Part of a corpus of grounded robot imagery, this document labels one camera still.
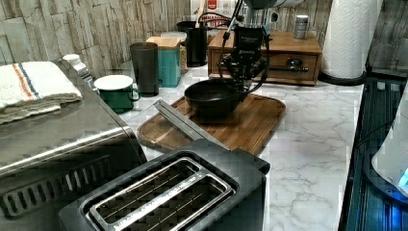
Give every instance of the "black canister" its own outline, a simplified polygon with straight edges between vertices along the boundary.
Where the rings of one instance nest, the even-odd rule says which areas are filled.
[[[305,39],[307,31],[307,23],[309,17],[307,15],[298,15],[294,24],[294,39]]]
[[[143,97],[159,93],[158,45],[153,42],[137,42],[130,46],[135,80]]]
[[[207,29],[195,28],[195,21],[177,23],[177,30],[185,32],[187,49],[187,66],[202,66],[207,63]]]

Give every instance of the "kitchen counter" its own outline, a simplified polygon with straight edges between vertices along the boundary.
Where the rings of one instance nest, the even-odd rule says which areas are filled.
[[[132,76],[130,64],[124,74]],[[120,115],[137,133],[158,111],[153,103],[172,104],[193,83],[208,79],[207,66],[191,68],[175,89],[142,98]],[[314,87],[264,84],[255,93],[276,98],[287,110],[260,154],[269,162],[264,230],[337,230],[363,86]],[[148,161],[163,155],[144,146]]]

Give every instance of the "black pot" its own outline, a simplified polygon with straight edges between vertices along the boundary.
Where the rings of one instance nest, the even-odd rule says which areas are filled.
[[[232,80],[210,79],[189,86],[184,92],[195,114],[222,117],[231,114],[246,94],[238,92]]]

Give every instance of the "folded towel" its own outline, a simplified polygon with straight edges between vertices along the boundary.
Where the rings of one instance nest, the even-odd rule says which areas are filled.
[[[0,66],[0,124],[61,109],[81,93],[51,62]]]

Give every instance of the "wooden box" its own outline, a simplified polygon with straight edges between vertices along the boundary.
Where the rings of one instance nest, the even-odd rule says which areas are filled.
[[[208,46],[208,74],[210,78],[219,77],[217,63],[221,53],[223,34],[224,31],[218,32]],[[293,39],[293,33],[270,32],[270,38],[272,39],[269,43],[270,65],[287,66],[288,59],[299,59],[303,62],[302,66],[308,70],[270,70],[266,82],[314,86],[318,80],[321,64],[321,48],[316,37],[308,33],[306,39],[297,40]],[[232,51],[233,44],[234,33],[225,43],[224,54]],[[265,56],[267,49],[262,47],[262,52]],[[223,76],[229,76],[226,69],[223,69]],[[260,80],[259,76],[255,78],[255,81]]]

